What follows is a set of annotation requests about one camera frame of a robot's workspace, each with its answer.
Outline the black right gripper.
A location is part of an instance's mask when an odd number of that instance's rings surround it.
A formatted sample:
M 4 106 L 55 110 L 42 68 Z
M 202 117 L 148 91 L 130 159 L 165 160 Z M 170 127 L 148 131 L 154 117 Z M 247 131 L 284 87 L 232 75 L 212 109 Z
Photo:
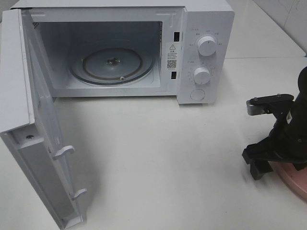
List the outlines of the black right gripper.
M 307 162 L 307 116 L 293 115 L 287 122 L 287 113 L 273 113 L 276 122 L 269 137 L 248 145 L 242 152 L 254 180 L 273 172 L 267 161 L 306 163 Z

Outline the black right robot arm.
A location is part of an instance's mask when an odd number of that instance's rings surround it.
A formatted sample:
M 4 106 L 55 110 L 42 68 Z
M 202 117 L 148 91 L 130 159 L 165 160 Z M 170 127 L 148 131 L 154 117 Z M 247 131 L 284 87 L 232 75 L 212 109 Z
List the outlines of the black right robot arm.
M 270 162 L 291 163 L 297 170 L 307 165 L 307 70 L 298 77 L 299 94 L 255 97 L 246 102 L 249 115 L 272 114 L 276 118 L 269 135 L 248 145 L 242 153 L 254 180 L 273 171 Z

